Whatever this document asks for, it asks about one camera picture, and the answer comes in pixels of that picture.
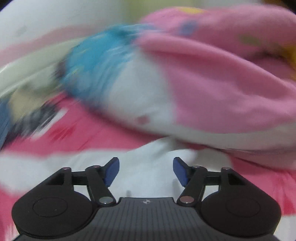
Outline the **white shirt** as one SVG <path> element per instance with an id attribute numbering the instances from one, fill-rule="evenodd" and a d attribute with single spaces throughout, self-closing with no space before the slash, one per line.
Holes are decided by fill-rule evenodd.
<path id="1" fill-rule="evenodd" d="M 182 186 L 173 172 L 173 159 L 180 157 L 189 166 L 209 171 L 231 167 L 230 158 L 217 150 L 193 150 L 171 138 L 161 138 L 133 150 L 90 149 L 57 152 L 47 156 L 1 152 L 1 188 L 22 195 L 62 167 L 83 171 L 89 166 L 105 165 L 111 158 L 120 161 L 120 170 L 110 190 L 119 197 L 173 197 Z"/>

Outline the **pink floral bed sheet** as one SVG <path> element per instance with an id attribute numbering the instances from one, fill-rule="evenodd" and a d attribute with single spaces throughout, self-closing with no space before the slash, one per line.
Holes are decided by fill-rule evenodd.
<path id="1" fill-rule="evenodd" d="M 15 139 L 1 152 L 43 157 L 57 152 L 90 149 L 129 151 L 161 139 L 127 130 L 93 115 L 79 102 L 64 95 L 56 97 L 54 103 L 58 106 L 58 112 L 43 129 L 27 138 Z M 177 142 L 193 150 L 208 148 Z M 268 193 L 281 206 L 282 218 L 276 229 L 276 236 L 280 240 L 295 240 L 295 171 L 265 168 L 227 156 L 230 158 L 231 168 Z M 11 209 L 22 195 L 12 195 L 1 188 L 1 240 L 13 240 L 18 235 L 11 218 Z"/>

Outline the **pink patterned quilt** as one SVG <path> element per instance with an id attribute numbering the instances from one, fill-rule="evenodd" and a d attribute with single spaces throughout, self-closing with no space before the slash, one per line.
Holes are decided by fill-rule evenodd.
<path id="1" fill-rule="evenodd" d="M 1 94 L 63 88 L 141 131 L 295 169 L 295 14 L 171 7 L 99 32 L 62 28 L 1 52 Z"/>

